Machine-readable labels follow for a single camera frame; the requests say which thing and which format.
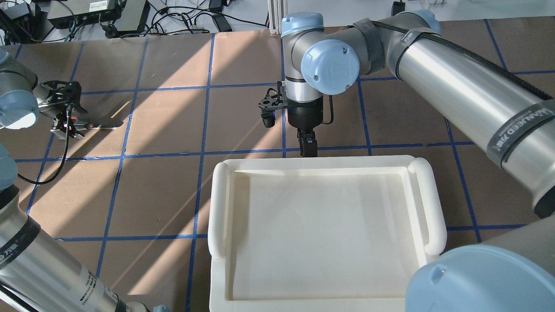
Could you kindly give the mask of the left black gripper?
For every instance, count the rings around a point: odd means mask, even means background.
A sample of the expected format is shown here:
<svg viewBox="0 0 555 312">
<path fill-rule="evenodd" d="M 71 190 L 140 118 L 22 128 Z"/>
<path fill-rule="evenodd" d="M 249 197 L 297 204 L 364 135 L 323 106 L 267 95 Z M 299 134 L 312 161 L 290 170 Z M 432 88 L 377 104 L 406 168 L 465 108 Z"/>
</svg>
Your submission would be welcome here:
<svg viewBox="0 0 555 312">
<path fill-rule="evenodd" d="M 55 104 L 50 103 L 50 99 L 52 98 L 52 95 L 54 95 L 55 91 L 51 87 L 43 84 L 38 84 L 34 90 L 34 96 L 36 97 L 40 113 L 50 119 L 56 119 L 58 109 Z"/>
</svg>

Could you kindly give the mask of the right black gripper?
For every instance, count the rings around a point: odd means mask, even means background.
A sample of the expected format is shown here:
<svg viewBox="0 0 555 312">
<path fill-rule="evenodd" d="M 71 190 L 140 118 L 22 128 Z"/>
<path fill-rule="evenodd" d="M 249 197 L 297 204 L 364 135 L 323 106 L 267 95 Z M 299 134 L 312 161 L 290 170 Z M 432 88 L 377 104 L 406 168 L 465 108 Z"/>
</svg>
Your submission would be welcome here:
<svg viewBox="0 0 555 312">
<path fill-rule="evenodd" d="M 317 157 L 318 147 L 315 133 L 308 134 L 302 130 L 313 130 L 323 122 L 323 101 L 290 101 L 288 122 L 297 130 L 301 157 Z"/>
</svg>

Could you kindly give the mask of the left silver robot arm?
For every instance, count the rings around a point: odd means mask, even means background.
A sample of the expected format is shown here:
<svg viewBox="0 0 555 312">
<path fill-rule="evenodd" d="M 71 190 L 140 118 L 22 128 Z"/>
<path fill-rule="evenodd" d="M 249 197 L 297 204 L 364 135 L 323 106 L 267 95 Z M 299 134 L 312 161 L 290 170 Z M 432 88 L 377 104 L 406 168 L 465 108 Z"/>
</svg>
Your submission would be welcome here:
<svg viewBox="0 0 555 312">
<path fill-rule="evenodd" d="M 6 51 L 1 51 L 1 126 L 20 130 L 41 115 L 53 120 L 52 132 L 65 143 L 93 128 L 81 107 L 77 81 L 40 81 Z M 1 148 L 1 299 L 20 312 L 147 312 L 127 302 L 61 247 L 19 208 L 15 161 Z"/>
</svg>

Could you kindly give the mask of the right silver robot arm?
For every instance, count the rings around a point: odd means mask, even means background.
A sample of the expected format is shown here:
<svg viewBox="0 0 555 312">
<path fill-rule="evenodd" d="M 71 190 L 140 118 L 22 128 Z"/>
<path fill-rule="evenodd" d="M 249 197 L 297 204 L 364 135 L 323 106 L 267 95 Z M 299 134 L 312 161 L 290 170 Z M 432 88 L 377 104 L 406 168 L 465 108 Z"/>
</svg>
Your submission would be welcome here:
<svg viewBox="0 0 555 312">
<path fill-rule="evenodd" d="M 283 17 L 285 98 L 315 104 L 388 68 L 513 176 L 539 221 L 458 247 L 420 268 L 408 312 L 554 310 L 554 98 L 440 35 L 432 12 L 402 12 L 323 32 L 319 13 Z"/>
</svg>

